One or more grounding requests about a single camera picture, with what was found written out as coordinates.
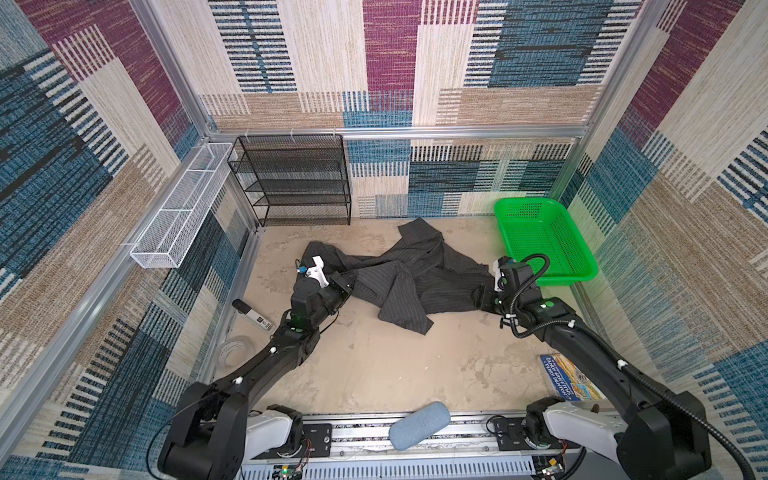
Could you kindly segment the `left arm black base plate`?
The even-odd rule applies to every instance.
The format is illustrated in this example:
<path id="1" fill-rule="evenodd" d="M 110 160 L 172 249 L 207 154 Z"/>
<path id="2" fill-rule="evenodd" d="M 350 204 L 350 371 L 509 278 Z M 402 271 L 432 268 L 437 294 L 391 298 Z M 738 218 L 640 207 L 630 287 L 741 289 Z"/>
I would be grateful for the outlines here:
<path id="1" fill-rule="evenodd" d="M 280 453 L 287 458 L 328 458 L 331 454 L 332 434 L 333 426 L 330 423 L 303 424 L 300 430 L 292 429 Z"/>

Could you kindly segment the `dark pinstriped long sleeve shirt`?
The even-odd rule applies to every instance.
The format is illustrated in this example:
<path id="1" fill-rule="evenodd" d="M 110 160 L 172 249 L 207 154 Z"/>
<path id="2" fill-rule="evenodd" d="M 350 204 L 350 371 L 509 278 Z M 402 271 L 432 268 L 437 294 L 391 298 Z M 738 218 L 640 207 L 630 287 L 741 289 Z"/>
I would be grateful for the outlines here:
<path id="1" fill-rule="evenodd" d="M 379 256 L 348 255 L 312 241 L 301 260 L 318 256 L 325 274 L 338 273 L 351 295 L 379 308 L 378 318 L 425 335 L 432 314 L 480 308 L 483 290 L 493 288 L 489 267 L 456 251 L 443 234 L 418 218 L 398 227 L 400 240 Z"/>

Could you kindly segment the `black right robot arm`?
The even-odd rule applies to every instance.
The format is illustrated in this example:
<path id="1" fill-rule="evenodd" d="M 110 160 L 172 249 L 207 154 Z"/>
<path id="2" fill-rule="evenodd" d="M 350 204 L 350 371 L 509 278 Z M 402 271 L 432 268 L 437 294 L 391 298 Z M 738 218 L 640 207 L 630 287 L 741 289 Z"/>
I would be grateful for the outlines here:
<path id="1" fill-rule="evenodd" d="M 622 422 L 555 397 L 530 404 L 523 428 L 532 446 L 563 440 L 610 459 L 631 479 L 690 479 L 712 465 L 702 403 L 676 394 L 632 366 L 575 310 L 543 297 L 527 260 L 494 264 L 494 281 L 473 293 L 475 304 L 500 317 L 500 326 L 531 335 L 570 360 L 615 408 Z"/>

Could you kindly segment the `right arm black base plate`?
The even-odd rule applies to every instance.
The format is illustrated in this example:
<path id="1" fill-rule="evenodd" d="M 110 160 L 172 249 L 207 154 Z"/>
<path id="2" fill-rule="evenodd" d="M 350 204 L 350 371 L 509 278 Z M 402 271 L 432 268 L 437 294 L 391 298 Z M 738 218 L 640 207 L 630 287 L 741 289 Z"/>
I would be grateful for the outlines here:
<path id="1" fill-rule="evenodd" d="M 578 450 L 580 445 L 562 440 L 544 440 L 536 443 L 530 440 L 525 431 L 523 417 L 493 415 L 486 420 L 486 431 L 496 440 L 500 451 L 553 450 L 568 452 Z"/>

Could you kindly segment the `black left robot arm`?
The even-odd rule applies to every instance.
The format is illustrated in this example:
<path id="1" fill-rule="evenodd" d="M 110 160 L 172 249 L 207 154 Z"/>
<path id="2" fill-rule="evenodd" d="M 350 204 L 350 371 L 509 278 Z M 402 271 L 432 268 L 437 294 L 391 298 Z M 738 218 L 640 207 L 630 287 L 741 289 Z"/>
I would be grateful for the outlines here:
<path id="1" fill-rule="evenodd" d="M 159 472 L 176 479 L 234 479 L 250 457 L 246 431 L 252 407 L 311 355 L 321 338 L 320 325 L 351 293 L 338 272 L 324 281 L 298 276 L 291 308 L 267 346 L 233 373 L 184 391 L 158 455 Z"/>

